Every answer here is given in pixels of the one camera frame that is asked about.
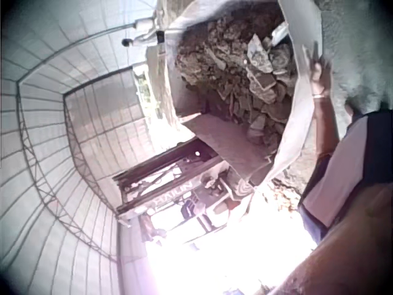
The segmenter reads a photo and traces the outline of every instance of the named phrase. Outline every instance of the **hand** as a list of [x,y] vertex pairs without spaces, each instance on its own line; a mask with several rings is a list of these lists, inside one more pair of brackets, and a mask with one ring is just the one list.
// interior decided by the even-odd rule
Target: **hand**
[[332,65],[322,56],[318,58],[317,44],[311,56],[310,51],[303,47],[309,70],[309,81],[313,95],[329,96],[332,88]]

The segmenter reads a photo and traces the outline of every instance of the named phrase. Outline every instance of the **worker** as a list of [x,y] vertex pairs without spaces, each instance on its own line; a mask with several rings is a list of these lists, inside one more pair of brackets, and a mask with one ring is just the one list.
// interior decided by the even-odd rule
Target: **worker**
[[393,294],[393,112],[362,115],[347,103],[352,123],[340,141],[331,65],[307,50],[306,60],[317,164],[298,208],[318,246],[270,294]]

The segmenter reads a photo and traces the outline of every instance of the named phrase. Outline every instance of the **metal truss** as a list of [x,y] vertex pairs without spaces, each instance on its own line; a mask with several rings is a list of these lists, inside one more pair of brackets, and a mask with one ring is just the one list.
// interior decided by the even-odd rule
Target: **metal truss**
[[37,189],[42,204],[55,217],[55,219],[58,220],[66,228],[66,230],[73,234],[78,240],[86,244],[89,248],[97,251],[100,255],[108,258],[110,261],[115,262],[116,259],[114,259],[110,253],[103,251],[99,245],[97,245],[97,243],[95,243],[93,239],[84,232],[83,228],[81,228],[73,220],[72,216],[66,211],[63,204],[58,200],[52,186],[48,183],[46,175],[41,168],[29,137],[28,128],[26,126],[26,121],[21,105],[19,85],[17,85],[17,118],[19,122],[20,139],[25,160],[28,164],[34,187]]
[[72,161],[84,181],[90,189],[97,195],[97,197],[110,209],[114,214],[116,214],[115,208],[109,203],[104,192],[101,190],[97,183],[96,178],[90,170],[87,164],[86,158],[80,148],[80,144],[76,138],[74,126],[72,125],[71,117],[66,103],[64,102],[64,117],[66,120],[67,137],[69,141],[69,147],[71,149]]

